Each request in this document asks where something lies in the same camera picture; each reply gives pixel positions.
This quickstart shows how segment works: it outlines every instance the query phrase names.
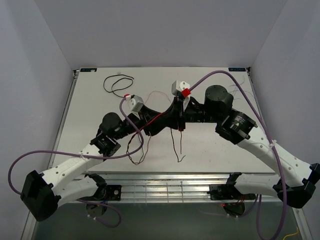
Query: white tabletop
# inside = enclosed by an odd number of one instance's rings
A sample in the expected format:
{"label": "white tabletop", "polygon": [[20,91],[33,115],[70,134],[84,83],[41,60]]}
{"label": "white tabletop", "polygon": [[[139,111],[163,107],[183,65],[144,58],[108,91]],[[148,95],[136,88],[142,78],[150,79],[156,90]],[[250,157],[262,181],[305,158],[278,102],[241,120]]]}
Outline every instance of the white tabletop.
{"label": "white tabletop", "polygon": [[[180,80],[189,83],[191,86],[204,75],[228,68],[217,67],[132,67],[132,68],[110,68],[100,67],[96,72],[80,72],[76,81],[75,89],[71,98],[70,106],[64,123],[63,131],[58,144],[58,151],[77,153],[93,139],[97,133],[102,118],[106,113],[115,112],[121,119],[123,116],[119,110],[120,98],[112,93],[105,92],[103,82],[106,77],[118,73],[134,77],[133,85],[119,95],[126,93],[135,94],[144,100],[152,91],[161,91],[172,100],[171,85],[174,81]],[[246,91],[249,99],[257,109],[250,80],[246,72],[230,72],[242,88]],[[117,78],[108,79],[105,84],[110,89],[111,84]],[[241,95],[232,86],[234,83],[225,74],[215,74],[200,84],[192,91],[192,96],[198,102],[203,103],[205,90],[211,85],[222,85],[228,92],[234,95],[233,108],[244,112],[257,121],[253,111]],[[117,88],[128,85],[128,82],[120,82]],[[150,95],[146,106],[159,112],[165,111],[170,105],[164,94],[154,92]],[[130,113],[127,104],[123,109]],[[215,133],[216,124],[213,123],[187,123],[183,131],[182,162],[177,162],[173,150],[170,129],[165,128],[156,136],[153,136],[149,144],[149,152],[143,163],[134,165],[126,158],[106,160],[105,162],[90,169],[90,172],[121,172],[121,173],[273,173],[268,166],[259,161],[255,156],[239,148],[236,145],[224,140]],[[180,156],[180,132],[173,131],[176,151]],[[144,150],[147,148],[148,136],[145,136]],[[121,148],[116,155],[126,152],[130,136],[118,140]],[[134,150],[139,146],[138,138],[132,141],[130,149]],[[132,156],[138,162],[142,153]],[[56,155],[53,165],[56,166],[68,159],[66,156]]]}

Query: yellow wire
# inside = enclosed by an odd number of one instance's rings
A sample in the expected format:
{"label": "yellow wire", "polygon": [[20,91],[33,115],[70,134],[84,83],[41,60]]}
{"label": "yellow wire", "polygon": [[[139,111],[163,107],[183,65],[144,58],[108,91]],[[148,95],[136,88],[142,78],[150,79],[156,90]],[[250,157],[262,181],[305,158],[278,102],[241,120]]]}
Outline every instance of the yellow wire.
{"label": "yellow wire", "polygon": [[299,228],[296,227],[296,232],[295,232],[295,233],[292,233],[292,234],[288,234],[287,236],[285,236],[285,237],[283,238],[283,240],[285,240],[287,237],[291,237],[291,236],[297,235],[298,233],[299,233]]}

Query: robotic arm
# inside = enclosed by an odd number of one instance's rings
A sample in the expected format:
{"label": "robotic arm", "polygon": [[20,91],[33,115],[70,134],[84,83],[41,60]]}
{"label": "robotic arm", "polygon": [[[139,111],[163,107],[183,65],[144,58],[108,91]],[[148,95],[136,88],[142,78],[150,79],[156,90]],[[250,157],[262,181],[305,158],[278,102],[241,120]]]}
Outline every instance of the robotic arm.
{"label": "robotic arm", "polygon": [[[144,105],[141,97],[127,95],[131,114],[128,118],[135,126],[154,136],[164,128],[183,131],[186,123],[216,123],[215,131],[224,139],[249,151],[263,161],[276,174],[260,176],[233,173],[226,184],[210,191],[212,199],[238,199],[246,194],[261,194],[283,200],[283,189],[279,169],[265,133],[254,120],[243,112],[232,108],[233,96],[220,86],[206,89],[204,104],[184,94],[190,86],[184,81],[172,84],[173,102],[165,112],[154,111]],[[73,181],[91,167],[103,162],[94,157],[111,157],[120,148],[118,139],[135,133],[135,128],[125,119],[110,112],[103,117],[96,137],[79,152],[54,168],[37,173],[29,173],[21,192],[21,199],[37,221],[50,217],[58,207],[79,198],[91,196],[103,200],[107,183],[97,174],[87,174],[85,178]],[[286,179],[287,204],[302,208],[312,197],[320,179],[318,163],[308,164],[297,159],[277,143],[276,147]]]}

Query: red clip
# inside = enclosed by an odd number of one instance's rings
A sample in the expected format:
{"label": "red clip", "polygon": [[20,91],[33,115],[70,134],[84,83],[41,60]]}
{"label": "red clip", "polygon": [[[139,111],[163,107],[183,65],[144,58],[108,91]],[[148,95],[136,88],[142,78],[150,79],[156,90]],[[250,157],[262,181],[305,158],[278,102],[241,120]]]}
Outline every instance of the red clip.
{"label": "red clip", "polygon": [[182,93],[182,95],[183,95],[185,98],[188,97],[188,96],[191,94],[189,88],[186,88],[186,89],[183,90],[181,93]]}

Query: gray wall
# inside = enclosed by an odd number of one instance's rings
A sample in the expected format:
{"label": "gray wall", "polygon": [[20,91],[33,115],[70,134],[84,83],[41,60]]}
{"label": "gray wall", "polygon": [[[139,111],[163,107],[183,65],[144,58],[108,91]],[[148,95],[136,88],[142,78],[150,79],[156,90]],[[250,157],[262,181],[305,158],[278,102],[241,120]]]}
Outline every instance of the gray wall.
{"label": "gray wall", "polygon": [[286,0],[35,0],[72,69],[251,66]]}
{"label": "gray wall", "polygon": [[[288,1],[252,66],[254,89],[272,135],[291,153],[320,163],[320,1]],[[303,208],[320,235],[320,185]]]}
{"label": "gray wall", "polygon": [[[8,185],[20,155],[53,148],[72,81],[72,70],[33,0],[0,0],[0,233],[20,239],[28,210]],[[48,166],[48,155],[23,159],[13,183]]]}

